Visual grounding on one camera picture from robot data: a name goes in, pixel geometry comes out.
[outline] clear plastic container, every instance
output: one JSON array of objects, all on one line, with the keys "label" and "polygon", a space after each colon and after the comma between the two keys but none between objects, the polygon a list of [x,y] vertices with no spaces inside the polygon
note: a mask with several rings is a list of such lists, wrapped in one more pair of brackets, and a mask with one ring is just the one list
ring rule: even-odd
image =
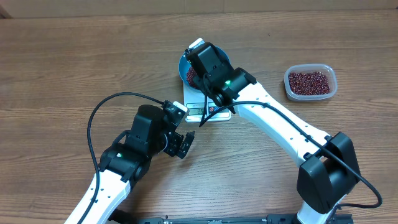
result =
[{"label": "clear plastic container", "polygon": [[[310,73],[310,72],[322,72],[323,75],[326,75],[329,86],[330,93],[324,95],[297,95],[292,92],[289,84],[289,74],[295,73]],[[292,101],[314,101],[314,100],[325,100],[327,98],[332,97],[337,91],[337,79],[335,75],[335,71],[331,69],[330,66],[325,64],[305,64],[305,65],[294,65],[290,67],[285,72],[285,89],[287,98]]]}]

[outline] blue bowl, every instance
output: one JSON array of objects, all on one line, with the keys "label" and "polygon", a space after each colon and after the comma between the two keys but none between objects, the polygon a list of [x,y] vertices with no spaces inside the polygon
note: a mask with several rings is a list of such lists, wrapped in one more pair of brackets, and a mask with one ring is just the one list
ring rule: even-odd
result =
[{"label": "blue bowl", "polygon": [[[216,47],[216,48],[218,49],[218,52],[229,61],[228,55],[221,48],[219,48],[219,47]],[[182,56],[180,58],[180,63],[178,63],[178,72],[180,73],[180,78],[186,84],[186,86],[188,86],[191,90],[201,93],[200,90],[197,90],[196,88],[190,86],[187,81],[187,72],[190,67],[191,67],[191,64],[185,58],[185,53],[182,54]]]}]

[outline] red beans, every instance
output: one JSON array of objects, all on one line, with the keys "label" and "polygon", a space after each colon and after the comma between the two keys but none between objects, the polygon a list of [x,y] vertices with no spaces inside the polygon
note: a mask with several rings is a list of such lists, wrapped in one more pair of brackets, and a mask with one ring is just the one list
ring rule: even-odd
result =
[{"label": "red beans", "polygon": [[194,71],[194,69],[192,67],[190,67],[187,72],[187,82],[191,87],[198,89],[198,87],[193,82],[193,77],[195,77],[196,75],[197,75],[197,73]]},{"label": "red beans", "polygon": [[297,95],[324,95],[330,93],[328,78],[322,72],[289,74],[289,85]]}]

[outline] wooden table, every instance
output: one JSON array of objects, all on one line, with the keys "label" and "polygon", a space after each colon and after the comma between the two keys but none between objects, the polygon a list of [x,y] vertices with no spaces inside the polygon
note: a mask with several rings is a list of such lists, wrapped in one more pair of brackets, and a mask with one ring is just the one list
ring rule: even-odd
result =
[{"label": "wooden table", "polygon": [[[63,223],[93,178],[86,124],[119,91],[182,102],[177,63],[197,37],[226,51],[310,124],[354,141],[362,174],[382,208],[348,209],[356,223],[398,218],[398,11],[268,12],[0,21],[0,222]],[[328,101],[294,103],[282,83],[292,65],[326,63],[338,79]],[[122,97],[93,122],[97,158],[131,127],[137,107]],[[155,157],[120,208],[137,217],[248,217],[295,213],[298,169],[255,125],[183,123],[195,130],[181,160]],[[345,202],[374,203],[358,184]]]}]

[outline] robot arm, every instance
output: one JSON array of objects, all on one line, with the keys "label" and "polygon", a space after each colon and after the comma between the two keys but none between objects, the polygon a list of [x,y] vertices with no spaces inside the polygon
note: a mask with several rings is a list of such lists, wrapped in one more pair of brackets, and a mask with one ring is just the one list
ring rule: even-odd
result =
[{"label": "robot arm", "polygon": [[[188,108],[179,102],[171,104],[169,101],[165,101],[162,107],[140,106],[131,130],[120,134],[101,155],[99,191],[82,224],[106,223],[137,181],[147,173],[152,157],[160,151],[181,159],[187,155],[195,132],[187,133],[184,139],[175,130],[188,113]],[[119,143],[124,136],[124,144]],[[93,198],[96,179],[94,175],[86,194],[66,224],[76,224],[82,218]]]},{"label": "robot arm", "polygon": [[[297,221],[324,223],[334,206],[359,180],[335,159],[328,158],[322,162],[319,158],[332,154],[359,174],[351,139],[343,133],[331,137],[302,121],[276,102],[251,74],[242,68],[234,69],[213,44],[202,42],[185,52],[185,58],[197,73],[193,81],[202,93],[206,93],[217,106],[228,107],[231,112],[237,112],[261,128],[300,167],[297,191],[304,203],[297,214]],[[244,101],[258,101],[261,105],[236,104]],[[323,154],[325,150],[321,151],[320,146],[328,153]]]}]

